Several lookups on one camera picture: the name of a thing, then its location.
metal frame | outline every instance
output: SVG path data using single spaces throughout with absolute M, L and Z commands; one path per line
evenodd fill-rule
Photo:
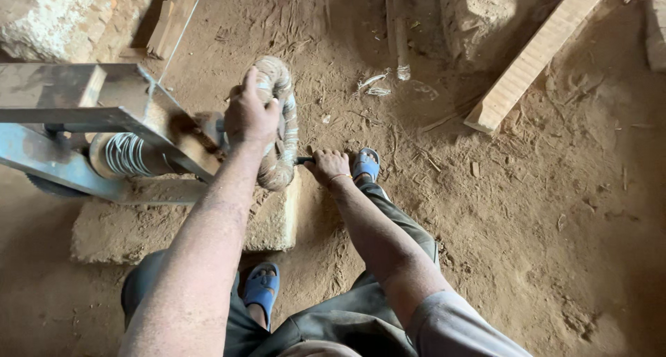
M 20 125 L 28 123 L 129 131 L 206 182 L 220 166 L 211 133 L 138 64 L 0 64 L 0 163 L 124 203 L 127 181 L 100 177 L 82 154 Z

wire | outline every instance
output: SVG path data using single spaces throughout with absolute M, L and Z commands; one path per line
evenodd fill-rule
M 106 144 L 106 163 L 113 172 L 128 176 L 156 176 L 143 163 L 143 140 L 134 133 L 118 133 Z

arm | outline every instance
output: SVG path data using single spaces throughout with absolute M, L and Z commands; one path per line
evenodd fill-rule
M 347 176 L 349 157 L 337 150 L 317 150 L 307 168 L 327 186 L 340 210 L 354 248 L 386 293 L 404 328 L 429 295 L 453 287 L 421 247 L 370 201 Z
M 279 119 L 277 100 L 264 108 L 255 80 L 253 67 L 242 94 L 232 97 L 225 115 L 232 149 L 171 243 L 123 338 L 122 356 L 223 353 L 256 174 Z

foot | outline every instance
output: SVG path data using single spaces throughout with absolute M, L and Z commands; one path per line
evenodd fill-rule
M 379 175 L 379 155 L 370 148 L 363 148 L 354 160 L 352 176 L 354 183 L 375 182 Z
M 277 265 L 264 262 L 250 273 L 243 300 L 250 317 L 263 328 L 271 330 L 271 311 L 280 287 Z

bracelet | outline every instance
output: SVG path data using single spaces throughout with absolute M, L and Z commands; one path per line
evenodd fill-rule
M 351 175 L 349 175 L 349 174 L 337 174 L 337 175 L 333 176 L 333 177 L 331 178 L 331 180 L 328 181 L 328 185 L 327 185 L 326 187 L 327 187 L 327 188 L 330 188 L 330 187 L 331 187 L 331 183 L 333 182 L 333 180 L 334 180 L 335 178 L 339 178 L 340 176 L 348 176 L 350 179 L 353 179 L 353 177 L 352 177 Z

